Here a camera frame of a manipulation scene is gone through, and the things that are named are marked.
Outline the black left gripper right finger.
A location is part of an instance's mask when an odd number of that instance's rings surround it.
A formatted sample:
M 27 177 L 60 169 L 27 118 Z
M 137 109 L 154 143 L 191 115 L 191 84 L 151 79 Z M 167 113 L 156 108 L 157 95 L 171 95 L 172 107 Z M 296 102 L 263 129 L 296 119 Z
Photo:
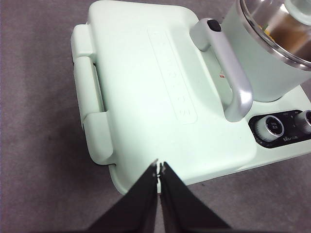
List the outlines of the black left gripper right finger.
M 204 205 L 167 162 L 160 165 L 161 205 L 167 233 L 223 233 L 232 228 Z

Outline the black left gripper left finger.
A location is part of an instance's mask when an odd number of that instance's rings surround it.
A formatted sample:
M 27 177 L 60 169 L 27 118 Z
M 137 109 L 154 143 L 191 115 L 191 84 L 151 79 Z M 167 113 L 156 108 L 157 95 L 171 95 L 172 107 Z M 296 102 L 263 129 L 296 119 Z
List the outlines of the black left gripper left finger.
M 157 160 L 128 192 L 90 227 L 88 233 L 153 233 L 157 208 Z

